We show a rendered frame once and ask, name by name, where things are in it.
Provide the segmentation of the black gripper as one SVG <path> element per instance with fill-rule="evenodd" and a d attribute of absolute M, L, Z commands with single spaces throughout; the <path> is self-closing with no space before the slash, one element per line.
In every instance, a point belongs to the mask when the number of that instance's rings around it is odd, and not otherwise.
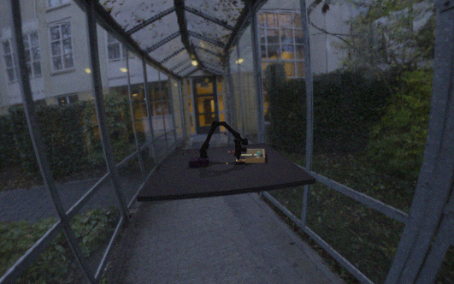
<path fill-rule="evenodd" d="M 234 156 L 237 157 L 238 160 L 239 160 L 239 157 L 241 156 L 240 148 L 241 148 L 241 145 L 240 145 L 240 146 L 235 146 L 235 153 L 234 153 Z"/>

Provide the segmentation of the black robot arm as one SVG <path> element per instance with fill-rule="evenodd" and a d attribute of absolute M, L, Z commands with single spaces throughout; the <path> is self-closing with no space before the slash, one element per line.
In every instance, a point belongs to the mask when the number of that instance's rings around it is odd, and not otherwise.
<path fill-rule="evenodd" d="M 210 141 L 210 138 L 213 134 L 213 132 L 215 131 L 215 129 L 217 128 L 217 126 L 224 126 L 232 135 L 233 137 L 235 138 L 233 140 L 233 142 L 235 141 L 235 146 L 240 146 L 240 145 L 248 145 L 248 139 L 242 139 L 240 137 L 240 134 L 237 133 L 236 131 L 234 131 L 231 127 L 229 127 L 224 121 L 213 121 L 212 124 L 211 124 L 211 129 L 209 131 L 209 134 L 207 136 L 207 139 L 205 140 L 205 142 L 203 143 L 203 145 L 201 146 L 201 149 L 199 150 L 200 152 L 200 158 L 206 158 L 207 157 L 207 152 L 206 152 L 206 149 L 209 148 L 209 141 Z M 240 143 L 241 141 L 241 143 Z M 240 151 L 246 153 L 246 147 L 244 148 L 240 148 Z"/>

